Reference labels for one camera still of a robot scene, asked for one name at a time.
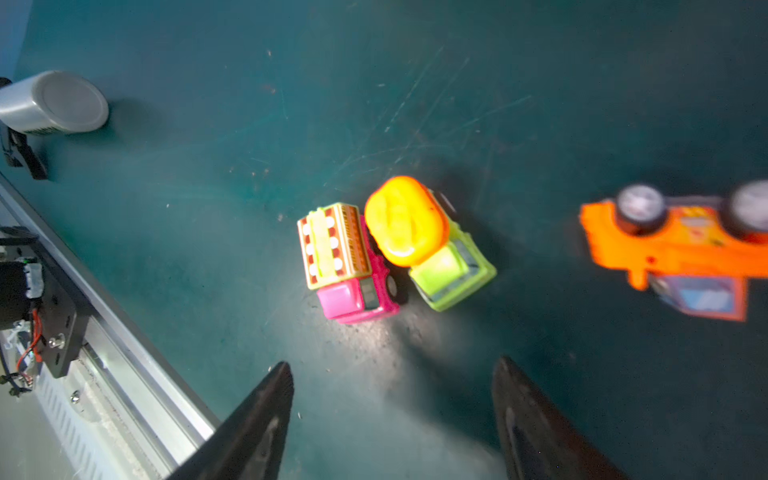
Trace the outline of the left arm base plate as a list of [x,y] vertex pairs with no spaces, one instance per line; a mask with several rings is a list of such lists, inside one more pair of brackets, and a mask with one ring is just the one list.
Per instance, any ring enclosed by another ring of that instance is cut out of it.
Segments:
[[21,226],[1,228],[1,330],[13,331],[20,353],[1,355],[1,383],[20,397],[33,390],[33,375],[47,368],[66,376],[84,343],[93,308],[42,244]]

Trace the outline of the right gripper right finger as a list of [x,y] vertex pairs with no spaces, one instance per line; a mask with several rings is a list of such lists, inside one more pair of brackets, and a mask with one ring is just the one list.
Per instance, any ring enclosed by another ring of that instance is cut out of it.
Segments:
[[497,361],[492,399],[509,479],[625,479],[509,357]]

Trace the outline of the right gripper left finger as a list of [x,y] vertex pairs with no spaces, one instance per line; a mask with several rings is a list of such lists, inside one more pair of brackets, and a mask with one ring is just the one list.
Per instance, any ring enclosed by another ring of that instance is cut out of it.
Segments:
[[285,449],[294,379],[277,363],[172,479],[276,479]]

